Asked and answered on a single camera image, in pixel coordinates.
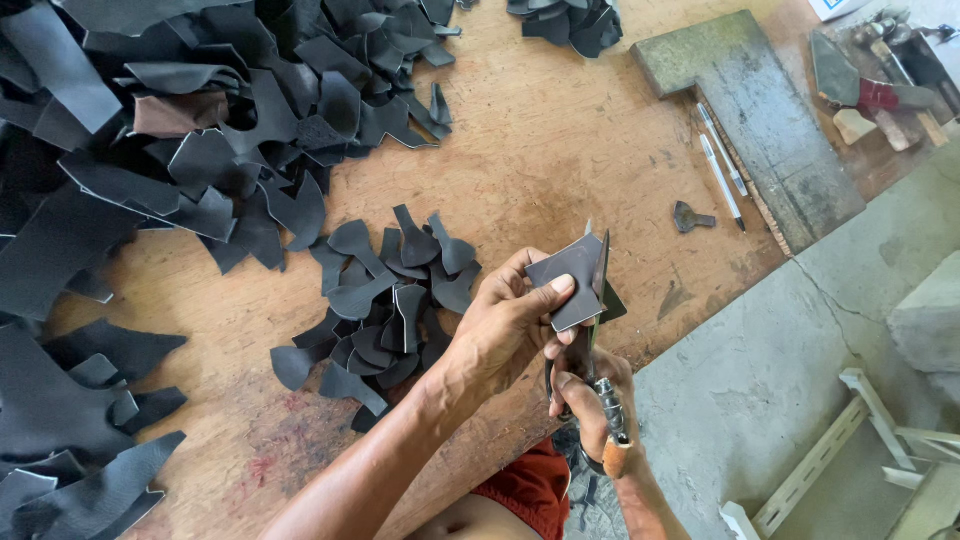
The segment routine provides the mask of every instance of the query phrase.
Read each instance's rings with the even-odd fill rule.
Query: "brown leather piece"
[[[229,120],[224,92],[138,97],[133,130],[158,138],[182,137],[194,130],[216,127],[218,110],[223,111],[225,122]]]

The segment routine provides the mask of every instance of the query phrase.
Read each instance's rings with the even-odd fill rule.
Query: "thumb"
[[[594,461],[603,463],[607,446],[607,416],[600,396],[579,377],[560,372],[555,378],[554,392],[560,393],[570,410],[580,420],[580,444]]]
[[[556,280],[530,291],[526,296],[516,299],[516,305],[524,317],[540,317],[562,306],[570,296],[576,282],[573,276],[563,274]]]

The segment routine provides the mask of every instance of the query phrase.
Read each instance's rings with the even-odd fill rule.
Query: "wooden table surface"
[[[417,151],[389,140],[369,159],[336,167],[324,233],[364,218],[379,249],[383,228],[396,226],[393,206],[406,203],[423,222],[438,210],[454,236],[477,247],[482,279],[524,246],[563,248],[592,218],[595,229],[611,229],[610,280],[630,309],[605,327],[601,345],[637,369],[646,365],[784,263],[756,207],[741,203],[747,234],[730,218],[695,143],[692,100],[657,101],[628,53],[640,39],[743,8],[753,10],[808,96],[807,34],[817,20],[803,0],[624,0],[626,36],[593,61],[521,38],[503,0],[456,10],[453,24],[464,34],[447,47],[457,62],[417,68],[425,103],[429,83],[443,84],[453,135],[441,149]],[[892,156],[882,145],[841,154],[868,200],[916,158]],[[680,235],[671,215],[678,199],[716,215],[719,226]],[[106,316],[120,326],[189,337],[137,385],[176,385],[190,401],[140,433],[148,440],[184,430],[187,439],[157,479],[167,499],[128,538],[255,537],[357,440],[349,423],[358,403],[316,392],[327,362],[295,393],[271,369],[269,350],[291,344],[327,306],[320,265],[307,253],[287,254],[287,265],[280,274],[248,258],[221,277],[193,234],[143,233],[110,271],[112,302],[60,300],[51,335]],[[444,320],[451,332],[456,322]],[[457,432],[381,537],[409,533],[558,426],[547,418],[542,371],[539,358]]]

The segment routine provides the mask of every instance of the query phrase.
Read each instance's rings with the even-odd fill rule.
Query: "ballpoint pen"
[[[733,214],[733,219],[736,220],[736,224],[740,226],[740,231],[744,233],[747,231],[747,228],[743,225],[743,218],[740,217],[740,209],[736,207],[736,202],[733,200],[733,195],[730,193],[730,187],[727,185],[727,182],[724,181],[723,171],[720,170],[720,163],[717,162],[717,157],[713,154],[713,147],[710,145],[710,141],[707,139],[707,136],[700,134],[700,143],[704,145],[704,152],[707,153],[707,161],[710,162],[710,168],[713,169],[713,176],[717,178],[717,182],[720,183],[720,190],[723,191],[724,197],[727,199],[727,206],[730,207],[730,212]]]
[[[727,148],[723,145],[723,142],[720,141],[720,135],[717,133],[716,126],[713,125],[713,119],[710,118],[707,108],[704,107],[704,104],[698,103],[697,110],[700,112],[700,117],[704,119],[704,123],[707,124],[707,130],[710,131],[711,135],[713,135],[713,142],[717,143],[717,148],[720,150],[720,155],[723,156],[723,160],[727,163],[727,170],[730,171],[730,177],[733,178],[733,183],[736,184],[736,189],[740,192],[740,195],[746,197],[747,186],[743,184],[743,178],[740,176],[740,171],[736,170],[736,167],[733,166],[730,155],[727,154]]]

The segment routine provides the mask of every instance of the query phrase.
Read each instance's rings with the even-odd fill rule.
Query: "white box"
[[[829,21],[859,10],[869,4],[870,0],[809,0],[809,2],[820,20]]]

